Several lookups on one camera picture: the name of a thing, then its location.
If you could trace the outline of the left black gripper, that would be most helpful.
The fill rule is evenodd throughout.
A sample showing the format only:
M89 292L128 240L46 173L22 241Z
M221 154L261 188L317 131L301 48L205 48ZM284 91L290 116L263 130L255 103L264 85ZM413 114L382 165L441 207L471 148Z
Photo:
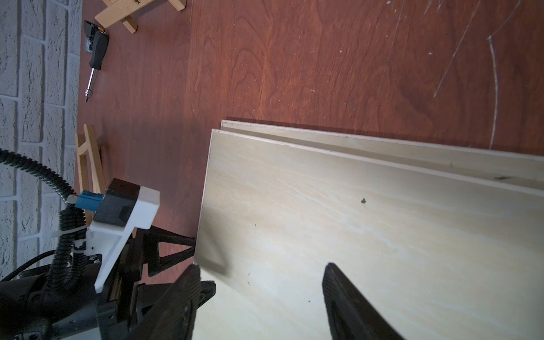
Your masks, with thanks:
M187 246L160 256L159 243ZM94 279L99 264L88 264L74 290L53 297L44 273L1 283L2 339L64 339L97 329L101 339L128 339L172 283L141 283L143 266L156 276L195 254L196 238L151 226L144 238L130 238L101 293ZM201 280L198 308L216 294L214 281Z

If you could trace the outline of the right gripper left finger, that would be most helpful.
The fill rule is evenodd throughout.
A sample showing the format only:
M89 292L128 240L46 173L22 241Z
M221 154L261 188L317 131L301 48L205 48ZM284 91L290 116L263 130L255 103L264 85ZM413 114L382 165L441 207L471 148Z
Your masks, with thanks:
M201 270L189 266L144 316L128 339L191 339L201 294Z

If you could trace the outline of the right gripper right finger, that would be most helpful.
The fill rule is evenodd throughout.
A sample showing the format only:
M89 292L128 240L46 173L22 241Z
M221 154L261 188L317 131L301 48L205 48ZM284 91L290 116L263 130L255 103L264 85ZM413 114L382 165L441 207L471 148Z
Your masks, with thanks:
M333 339L401 339L335 263L325 267L324 303Z

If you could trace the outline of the small wooden easel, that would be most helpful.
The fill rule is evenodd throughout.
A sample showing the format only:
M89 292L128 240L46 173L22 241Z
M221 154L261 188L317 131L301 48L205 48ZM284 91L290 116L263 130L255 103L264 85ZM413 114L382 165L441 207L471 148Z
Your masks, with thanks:
M155 0L117 0L103 1L106 8L95 15L94 19L104 29L122 23L129 33L138 30L138 24L133 15L139 11L147 11L159 1Z
M100 148L92 125L84 124L84 132L75 135L76 174L79 191L104 194L106 181L101 162Z

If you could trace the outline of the light plywood board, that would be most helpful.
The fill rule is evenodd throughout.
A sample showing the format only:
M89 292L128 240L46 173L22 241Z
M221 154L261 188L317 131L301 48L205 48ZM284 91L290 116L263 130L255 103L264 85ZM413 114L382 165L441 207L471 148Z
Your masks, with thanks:
M195 339L328 339L336 264L406 339L543 338L543 192L214 130Z
M543 158L538 156L231 120L223 120L220 128L279 142L447 171L502 186L543 190Z

